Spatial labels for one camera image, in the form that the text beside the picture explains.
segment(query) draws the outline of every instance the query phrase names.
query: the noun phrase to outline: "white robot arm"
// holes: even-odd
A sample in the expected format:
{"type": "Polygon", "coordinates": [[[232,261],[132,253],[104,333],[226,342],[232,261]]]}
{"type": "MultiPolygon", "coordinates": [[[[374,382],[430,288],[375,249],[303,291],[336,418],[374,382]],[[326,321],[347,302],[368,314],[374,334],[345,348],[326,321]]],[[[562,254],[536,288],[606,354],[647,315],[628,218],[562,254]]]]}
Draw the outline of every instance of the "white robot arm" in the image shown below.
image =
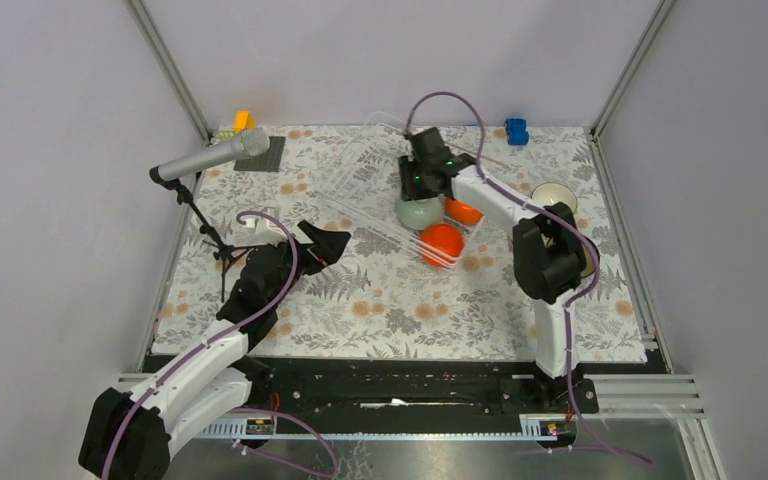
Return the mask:
{"type": "MultiPolygon", "coordinates": [[[[528,197],[483,175],[470,155],[452,154],[436,128],[407,138],[413,158],[399,159],[402,200],[442,194],[472,206],[508,233],[513,242],[517,283],[534,299],[537,365],[549,378],[566,375],[562,305],[581,283],[580,274],[586,264],[581,242],[560,225],[526,208],[528,197]],[[544,244],[544,238],[551,239],[551,245],[544,244]]],[[[575,226],[572,211],[563,203],[547,210],[575,226]]],[[[569,371],[577,364],[578,354],[573,348],[569,371]]]]}
{"type": "MultiPolygon", "coordinates": [[[[466,203],[484,214],[496,225],[502,227],[509,236],[513,234],[521,220],[531,220],[537,214],[526,209],[523,205],[529,198],[496,180],[496,184],[506,188],[508,192],[521,198],[519,204],[513,203],[497,190],[487,185],[478,175],[476,167],[470,166],[461,170],[452,179],[452,195],[455,200],[466,203]]],[[[537,366],[550,377],[561,377],[566,374],[566,328],[564,325],[563,303],[573,294],[572,290],[561,293],[555,302],[549,304],[543,299],[534,299],[534,320],[537,326],[537,366]]],[[[578,352],[573,346],[572,365],[578,365],[578,352]]]]}

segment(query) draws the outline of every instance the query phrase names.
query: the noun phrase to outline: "table surface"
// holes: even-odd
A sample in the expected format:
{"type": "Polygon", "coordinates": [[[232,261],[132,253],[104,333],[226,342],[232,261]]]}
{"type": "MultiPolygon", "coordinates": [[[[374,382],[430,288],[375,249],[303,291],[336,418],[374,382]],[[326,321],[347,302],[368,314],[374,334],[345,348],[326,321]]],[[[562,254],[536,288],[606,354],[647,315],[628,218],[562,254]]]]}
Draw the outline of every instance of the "table surface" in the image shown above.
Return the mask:
{"type": "MultiPolygon", "coordinates": [[[[250,232],[236,214],[278,209],[353,238],[337,265],[305,277],[281,303],[279,320],[258,355],[451,360],[534,359],[537,330],[531,300],[516,285],[506,234],[484,222],[460,265],[444,272],[346,218],[315,195],[346,168],[339,154],[361,127],[266,127],[287,137],[278,173],[236,172],[233,163],[202,176],[197,204],[226,242],[245,245],[250,232]]],[[[578,198],[576,222],[602,255],[599,285],[580,301],[573,321],[582,361],[644,362],[617,237],[608,219],[582,128],[529,128],[527,146],[509,146],[504,129],[487,128],[485,168],[523,193],[558,182],[578,198]]],[[[450,142],[477,145],[477,127],[443,127],[450,142]]],[[[220,308],[219,265],[191,216],[150,348],[177,354],[197,339],[220,308]]],[[[228,274],[227,288],[243,261],[228,274]]]]}

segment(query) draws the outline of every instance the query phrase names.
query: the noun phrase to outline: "clear plastic container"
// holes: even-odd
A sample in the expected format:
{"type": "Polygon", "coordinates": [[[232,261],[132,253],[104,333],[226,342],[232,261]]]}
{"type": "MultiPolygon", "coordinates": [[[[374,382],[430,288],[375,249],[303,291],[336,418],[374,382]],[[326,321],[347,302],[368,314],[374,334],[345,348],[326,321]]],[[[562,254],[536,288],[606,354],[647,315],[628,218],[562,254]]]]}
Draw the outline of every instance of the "clear plastic container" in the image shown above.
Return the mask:
{"type": "MultiPolygon", "coordinates": [[[[400,180],[398,158],[410,154],[410,145],[402,136],[405,122],[383,112],[369,117],[363,128],[340,153],[343,172],[333,186],[317,192],[322,199],[356,224],[362,224],[382,238],[411,254],[427,256],[452,269],[469,250],[475,233],[484,219],[476,225],[462,225],[446,217],[444,222],[456,227],[463,236],[464,249],[458,257],[442,252],[421,241],[422,232],[410,230],[396,216],[400,180]]],[[[455,155],[475,150],[447,143],[455,155]]]]}

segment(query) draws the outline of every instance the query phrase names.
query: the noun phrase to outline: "purple cable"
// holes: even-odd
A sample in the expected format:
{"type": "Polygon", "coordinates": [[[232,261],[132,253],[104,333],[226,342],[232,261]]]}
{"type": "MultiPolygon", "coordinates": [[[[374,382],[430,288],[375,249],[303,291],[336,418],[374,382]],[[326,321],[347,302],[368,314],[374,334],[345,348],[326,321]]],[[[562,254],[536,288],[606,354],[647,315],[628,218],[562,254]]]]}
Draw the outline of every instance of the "purple cable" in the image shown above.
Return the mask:
{"type": "Polygon", "coordinates": [[[296,470],[300,470],[302,472],[305,472],[309,475],[316,475],[317,477],[328,477],[328,478],[334,478],[340,473],[340,461],[337,459],[337,453],[334,452],[334,448],[331,447],[331,445],[328,444],[328,442],[322,438],[322,435],[319,434],[316,430],[313,429],[310,425],[306,424],[302,420],[287,414],[283,412],[274,412],[271,410],[260,410],[258,408],[235,408],[231,410],[234,413],[257,413],[257,414],[263,414],[263,415],[269,415],[273,417],[281,417],[284,419],[287,419],[296,425],[302,427],[303,429],[307,430],[308,433],[316,437],[317,440],[319,440],[319,443],[322,444],[323,447],[325,447],[325,451],[328,452],[328,456],[331,457],[331,464],[334,465],[334,470],[331,472],[321,472],[319,470],[314,470],[312,468],[308,468],[300,463],[293,462],[292,460],[287,460],[284,457],[279,457],[277,455],[273,455],[271,453],[261,452],[260,450],[256,448],[251,449],[245,449],[246,452],[252,452],[256,455],[260,455],[261,457],[268,458],[270,460],[275,460],[276,462],[283,463],[284,465],[287,465],[289,467],[293,467],[296,470]]]}
{"type": "Polygon", "coordinates": [[[596,247],[593,245],[592,242],[590,242],[587,237],[584,236],[583,233],[579,232],[578,229],[564,221],[562,218],[558,217],[557,215],[553,214],[552,212],[549,212],[545,208],[538,207],[537,205],[533,205],[531,203],[528,203],[528,200],[523,200],[517,197],[516,195],[508,192],[504,188],[502,188],[501,185],[494,182],[492,179],[487,178],[487,174],[484,173],[484,170],[481,168],[481,151],[484,149],[484,137],[486,133],[484,132],[484,122],[481,120],[481,116],[478,114],[478,111],[475,109],[475,107],[472,106],[471,103],[464,97],[458,95],[457,93],[453,92],[446,92],[446,91],[440,91],[440,92],[434,92],[429,93],[428,95],[422,97],[419,99],[419,101],[416,102],[416,104],[411,108],[410,114],[408,115],[408,121],[405,125],[405,134],[408,135],[410,133],[410,126],[413,122],[413,116],[416,114],[416,109],[419,108],[419,106],[432,97],[437,96],[448,96],[448,97],[454,97],[458,100],[460,100],[464,105],[466,105],[467,108],[472,112],[473,115],[475,115],[475,121],[478,123],[479,133],[480,137],[478,140],[478,150],[475,152],[475,170],[478,172],[478,176],[481,177],[482,180],[484,180],[484,183],[487,185],[490,185],[491,188],[502,194],[503,197],[507,198],[508,200],[511,200],[512,202],[521,205],[524,208],[527,208],[531,210],[532,212],[538,213],[540,215],[545,215],[548,219],[552,220],[553,222],[556,222],[558,225],[564,227],[567,229],[570,233],[575,235],[575,237],[581,242],[581,244],[584,246],[584,248],[587,249],[587,252],[590,254],[590,258],[593,260],[593,280],[590,282],[587,287],[585,287],[583,290],[577,292],[575,295],[571,296],[569,300],[564,302],[564,323],[566,326],[566,364],[567,364],[567,392],[569,394],[570,399],[570,405],[573,408],[573,411],[575,412],[576,417],[578,417],[579,421],[581,422],[581,425],[584,426],[584,429],[587,430],[590,435],[593,436],[593,438],[596,439],[599,444],[602,445],[602,447],[613,453],[614,455],[617,455],[621,458],[627,459],[630,462],[645,466],[645,467],[653,467],[655,465],[655,462],[653,462],[651,459],[644,455],[640,455],[634,452],[629,452],[625,449],[616,449],[608,445],[608,443],[602,439],[596,432],[594,432],[590,424],[584,419],[584,417],[581,415],[581,409],[578,408],[578,403],[575,401],[575,395],[573,395],[573,385],[572,385],[572,317],[570,316],[569,307],[572,305],[572,303],[579,298],[587,295],[592,291],[596,284],[599,282],[599,274],[600,274],[600,265],[599,265],[599,253],[596,250],[596,247]]]}
{"type": "MultiPolygon", "coordinates": [[[[263,212],[256,212],[253,210],[247,210],[245,212],[240,212],[237,214],[237,222],[240,222],[240,219],[242,217],[261,217],[264,218],[277,226],[281,232],[284,233],[284,235],[287,237],[288,240],[292,239],[293,234],[290,233],[290,230],[284,226],[281,222],[278,221],[277,218],[267,215],[263,212]]],[[[169,377],[172,376],[175,372],[181,369],[181,367],[184,366],[187,362],[190,361],[191,358],[199,354],[202,350],[205,348],[210,348],[211,345],[213,345],[217,340],[224,337],[225,335],[228,335],[231,332],[237,331],[244,326],[248,325],[249,323],[257,320],[261,317],[264,313],[268,312],[272,308],[275,307],[275,305],[278,305],[278,302],[284,299],[285,296],[287,296],[287,292],[290,291],[290,287],[293,285],[293,278],[296,276],[296,269],[299,265],[299,252],[296,248],[296,242],[290,241],[290,252],[292,253],[292,263],[290,264],[290,276],[287,277],[287,281],[284,283],[284,286],[281,287],[281,291],[278,292],[278,295],[275,296],[269,303],[266,304],[263,308],[260,310],[254,312],[253,314],[249,315],[248,317],[244,318],[243,320],[235,323],[234,325],[226,328],[225,330],[222,330],[221,332],[217,333],[216,335],[210,337],[207,340],[207,346],[205,346],[203,343],[200,343],[196,348],[190,350],[186,354],[184,354],[181,358],[179,358],[171,367],[169,367],[169,370],[166,371],[163,375],[160,376],[160,378],[157,379],[157,382],[155,382],[156,387],[161,387],[163,384],[169,380],[169,377]]],[[[110,466],[113,464],[113,457],[116,456],[116,449],[119,448],[119,442],[122,440],[122,436],[125,434],[125,430],[128,428],[128,424],[131,422],[131,419],[134,417],[134,414],[137,413],[137,410],[142,406],[143,403],[145,403],[146,400],[148,400],[148,397],[153,395],[157,390],[154,388],[149,388],[146,390],[146,392],[143,394],[142,397],[140,397],[139,400],[137,400],[134,405],[131,406],[131,409],[128,410],[128,413],[125,415],[125,418],[122,419],[122,423],[119,424],[119,429],[116,430],[116,435],[113,436],[113,441],[110,443],[110,449],[107,451],[107,458],[104,460],[104,469],[101,473],[101,480],[108,480],[110,477],[110,466]]]]}

